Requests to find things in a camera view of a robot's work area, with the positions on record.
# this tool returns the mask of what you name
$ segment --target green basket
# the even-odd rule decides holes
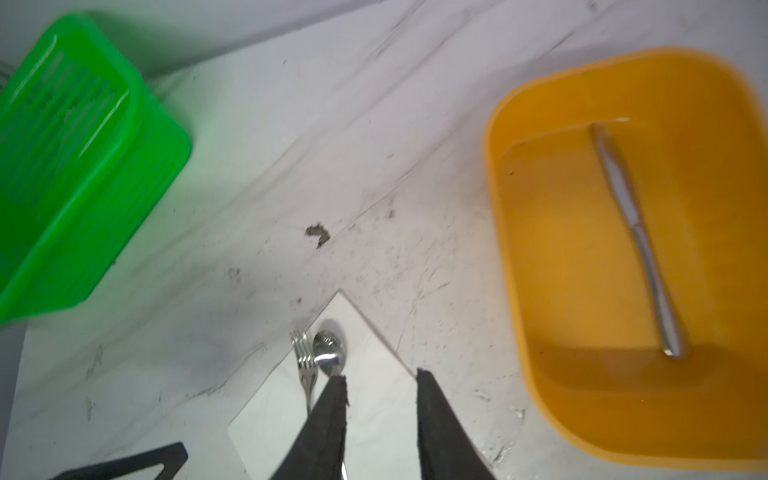
[[[0,324],[85,300],[190,149],[93,21],[55,22],[0,92]]]

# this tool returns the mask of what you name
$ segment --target orange bin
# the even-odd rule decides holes
[[[768,148],[759,101],[662,48],[540,78],[483,140],[523,373],[548,421],[613,462],[768,470]],[[587,126],[620,147],[688,342],[662,353],[640,258]]]

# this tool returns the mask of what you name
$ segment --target white table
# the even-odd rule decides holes
[[[247,478],[227,424],[339,288],[499,478],[749,478],[609,464],[545,423],[480,143],[515,86],[656,45],[715,52],[768,98],[765,25],[760,0],[387,0],[156,82],[194,152],[91,298],[30,320],[0,478],[178,440],[178,478]]]

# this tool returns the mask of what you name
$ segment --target white paper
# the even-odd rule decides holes
[[[349,480],[420,478],[415,379],[341,292],[307,335],[313,338],[329,321],[335,321],[341,330],[347,352],[343,375],[349,398],[345,448]],[[327,382],[320,373],[315,400]],[[230,437],[253,480],[272,476],[304,420],[304,392],[296,357],[289,350],[229,426]]]

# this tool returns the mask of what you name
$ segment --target spoon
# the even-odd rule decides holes
[[[346,363],[346,351],[341,340],[328,330],[320,330],[312,341],[317,366],[328,377],[341,375]],[[346,465],[341,464],[341,480],[346,480]]]

